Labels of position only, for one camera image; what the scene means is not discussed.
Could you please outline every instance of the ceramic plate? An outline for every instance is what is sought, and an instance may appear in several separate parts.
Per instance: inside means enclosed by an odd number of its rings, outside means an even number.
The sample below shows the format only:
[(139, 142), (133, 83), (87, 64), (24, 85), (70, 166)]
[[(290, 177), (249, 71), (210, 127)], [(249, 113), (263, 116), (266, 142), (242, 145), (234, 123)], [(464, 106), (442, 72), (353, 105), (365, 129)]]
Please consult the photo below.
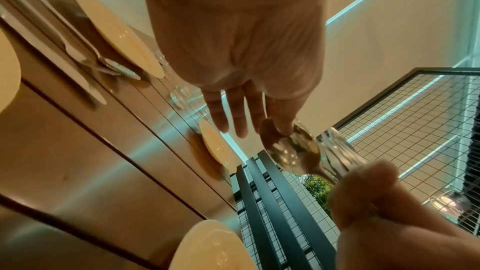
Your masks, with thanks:
[(208, 152), (210, 152), (219, 164), (227, 168), (230, 173), (237, 172), (235, 152), (222, 137), (220, 131), (213, 127), (206, 119), (200, 119), (198, 125), (200, 126), (203, 143), (205, 143)]
[(169, 270), (256, 270), (239, 237), (220, 222), (207, 219), (185, 235)]
[(17, 54), (0, 28), (0, 112), (12, 102), (19, 91), (21, 78)]
[(99, 0), (76, 0), (100, 34), (120, 54), (155, 77), (165, 76), (162, 66), (145, 43)]

